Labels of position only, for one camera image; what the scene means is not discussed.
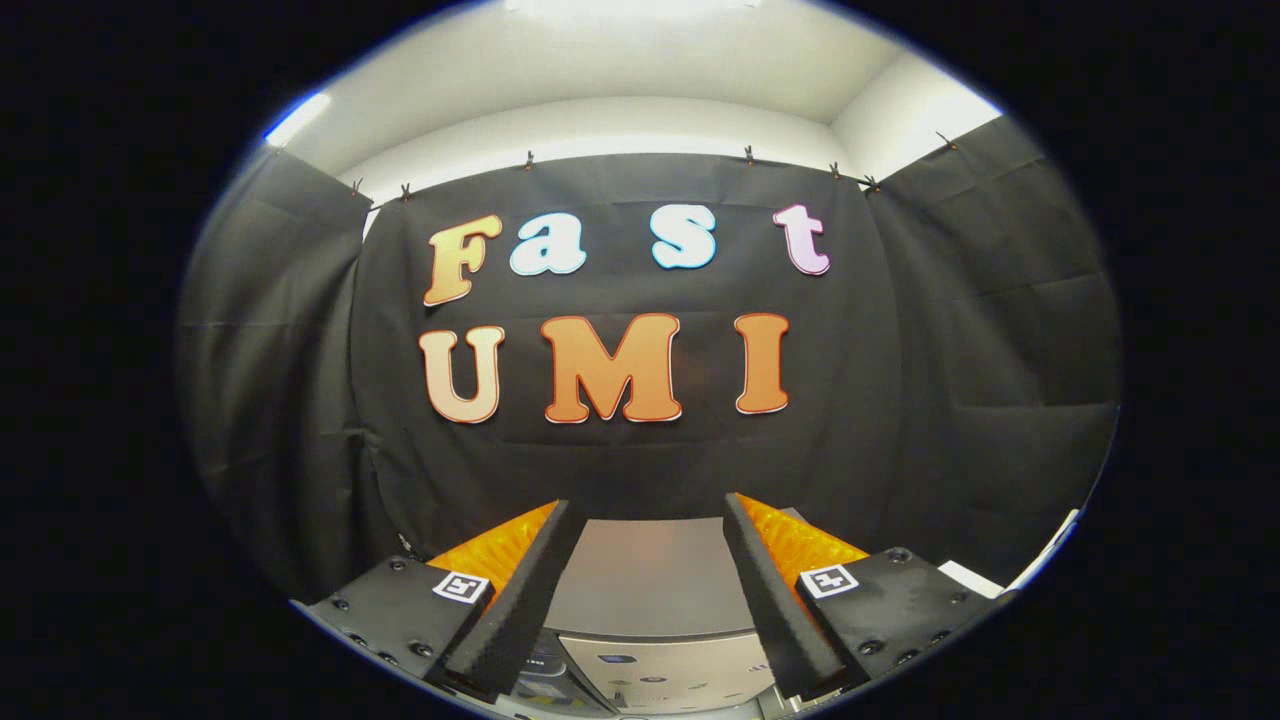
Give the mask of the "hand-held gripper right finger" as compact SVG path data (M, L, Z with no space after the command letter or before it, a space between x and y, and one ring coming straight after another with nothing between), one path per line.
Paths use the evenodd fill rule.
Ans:
M998 587L905 547L870 553L740 493L723 533L777 691L818 700L874 685L964 637Z

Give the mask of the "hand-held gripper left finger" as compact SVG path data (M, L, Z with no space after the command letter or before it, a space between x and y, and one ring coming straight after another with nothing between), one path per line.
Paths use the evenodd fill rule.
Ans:
M434 559L393 555L294 607L415 685L490 703L515 688L585 524L556 500Z

